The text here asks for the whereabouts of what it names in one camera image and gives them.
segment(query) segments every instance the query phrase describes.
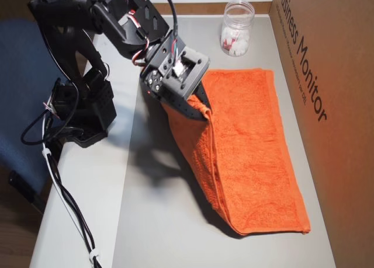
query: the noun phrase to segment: table surface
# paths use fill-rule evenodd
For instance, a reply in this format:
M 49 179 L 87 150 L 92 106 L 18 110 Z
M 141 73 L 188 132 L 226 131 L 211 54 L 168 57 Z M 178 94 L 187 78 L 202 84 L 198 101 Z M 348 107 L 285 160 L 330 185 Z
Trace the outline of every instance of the table surface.
M 250 48 L 240 58 L 220 49 L 221 17 L 178 18 L 180 36 L 210 57 L 210 68 L 274 71 L 311 232 L 235 238 L 203 197 L 170 135 L 165 113 L 138 90 L 139 69 L 105 36 L 96 36 L 94 44 L 110 65 L 117 118 L 108 138 L 95 145 L 65 144 L 59 168 L 94 235 L 103 268 L 335 267 L 269 17 L 256 16 Z M 90 267 L 84 243 L 54 189 L 30 267 Z

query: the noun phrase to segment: chair backrest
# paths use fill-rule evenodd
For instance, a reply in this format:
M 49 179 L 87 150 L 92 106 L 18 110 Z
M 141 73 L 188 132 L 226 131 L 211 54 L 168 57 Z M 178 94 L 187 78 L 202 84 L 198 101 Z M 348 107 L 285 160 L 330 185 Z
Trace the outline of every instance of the chair backrest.
M 41 146 L 25 146 L 22 131 L 44 109 L 62 73 L 50 57 L 36 23 L 0 22 L 0 163 L 15 170 L 40 192 L 48 176 Z M 41 139 L 41 122 L 27 135 Z

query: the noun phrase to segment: floor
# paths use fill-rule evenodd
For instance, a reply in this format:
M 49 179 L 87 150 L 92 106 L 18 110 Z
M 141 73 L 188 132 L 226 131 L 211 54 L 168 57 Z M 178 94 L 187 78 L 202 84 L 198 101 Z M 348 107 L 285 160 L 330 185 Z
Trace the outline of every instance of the floor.
M 0 167 L 0 267 L 29 267 L 42 216 L 8 184 L 8 173 Z

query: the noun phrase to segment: orange towel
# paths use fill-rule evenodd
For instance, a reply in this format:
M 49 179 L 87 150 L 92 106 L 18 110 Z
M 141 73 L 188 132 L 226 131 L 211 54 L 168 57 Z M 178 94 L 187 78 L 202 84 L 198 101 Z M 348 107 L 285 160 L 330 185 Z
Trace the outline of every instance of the orange towel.
M 176 143 L 207 199 L 241 235 L 310 231 L 293 173 L 273 84 L 273 72 L 209 71 L 203 79 L 212 111 L 190 120 L 164 105 Z

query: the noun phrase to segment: white cotton balls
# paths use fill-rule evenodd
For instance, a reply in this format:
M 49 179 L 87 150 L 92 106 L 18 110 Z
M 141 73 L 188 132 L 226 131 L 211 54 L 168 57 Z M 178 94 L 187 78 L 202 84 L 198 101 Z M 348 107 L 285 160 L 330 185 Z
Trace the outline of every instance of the white cotton balls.
M 248 29 L 234 30 L 224 27 L 221 34 L 221 47 L 227 50 L 230 56 L 244 55 L 250 43 L 250 31 Z

